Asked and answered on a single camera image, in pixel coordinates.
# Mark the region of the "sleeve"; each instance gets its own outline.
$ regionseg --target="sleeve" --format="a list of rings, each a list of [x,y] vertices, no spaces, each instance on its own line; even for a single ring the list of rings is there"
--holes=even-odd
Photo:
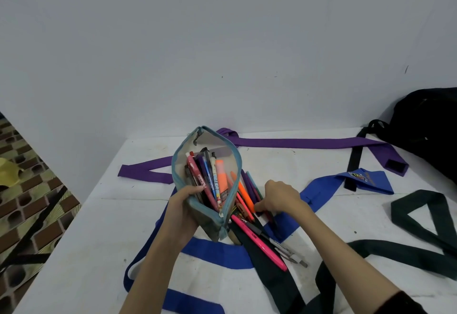
[[[393,295],[375,312],[375,314],[388,313],[427,314],[419,303],[413,301],[403,291]]]

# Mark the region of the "white wall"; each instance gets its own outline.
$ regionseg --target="white wall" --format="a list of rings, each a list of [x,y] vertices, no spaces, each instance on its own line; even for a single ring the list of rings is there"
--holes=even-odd
[[[456,1],[0,0],[0,111],[84,200],[126,137],[360,126],[454,86]]]

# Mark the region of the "backpack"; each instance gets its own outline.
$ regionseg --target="backpack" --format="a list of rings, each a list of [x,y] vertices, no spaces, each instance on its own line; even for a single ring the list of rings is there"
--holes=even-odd
[[[457,150],[452,134],[457,117],[457,88],[412,92],[393,111],[390,124],[372,120],[368,133],[420,156],[457,184]]]

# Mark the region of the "patterned floor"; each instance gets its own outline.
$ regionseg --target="patterned floor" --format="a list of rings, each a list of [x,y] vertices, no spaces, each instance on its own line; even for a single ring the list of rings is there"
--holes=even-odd
[[[6,119],[0,119],[0,157],[14,161],[24,170],[18,184],[0,187],[2,262],[63,184]],[[67,191],[23,253],[52,252],[80,207],[77,199]],[[8,267],[0,277],[0,314],[14,311],[42,267],[42,264]]]

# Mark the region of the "pencil case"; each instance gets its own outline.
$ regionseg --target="pencil case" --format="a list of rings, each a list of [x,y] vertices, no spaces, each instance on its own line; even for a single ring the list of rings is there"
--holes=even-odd
[[[214,152],[218,160],[224,161],[224,169],[227,176],[230,176],[231,171],[236,173],[236,180],[233,182],[222,208],[222,217],[219,212],[200,203],[193,195],[186,200],[197,223],[212,241],[217,242],[227,236],[227,224],[231,216],[241,175],[241,155],[236,146],[209,127],[197,127],[175,151],[171,160],[171,174],[177,190],[186,186],[184,167],[187,165],[186,153],[192,151],[197,154],[204,147],[207,147],[209,154]]]

